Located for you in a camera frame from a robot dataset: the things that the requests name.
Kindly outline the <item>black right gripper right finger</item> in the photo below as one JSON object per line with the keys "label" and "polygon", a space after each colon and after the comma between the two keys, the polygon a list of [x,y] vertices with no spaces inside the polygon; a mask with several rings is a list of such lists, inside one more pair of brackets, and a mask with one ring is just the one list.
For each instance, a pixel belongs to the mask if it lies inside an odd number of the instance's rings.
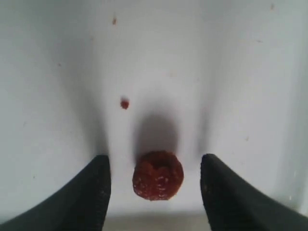
{"label": "black right gripper right finger", "polygon": [[214,154],[201,161],[201,195],[213,231],[306,231],[307,217],[264,195]]}

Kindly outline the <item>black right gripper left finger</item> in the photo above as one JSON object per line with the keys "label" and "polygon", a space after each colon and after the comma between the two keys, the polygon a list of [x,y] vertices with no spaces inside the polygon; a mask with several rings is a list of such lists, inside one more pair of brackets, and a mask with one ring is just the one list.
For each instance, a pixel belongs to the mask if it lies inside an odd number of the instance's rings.
{"label": "black right gripper left finger", "polygon": [[100,231],[111,196],[109,157],[98,155],[64,187],[1,224],[2,231]]}

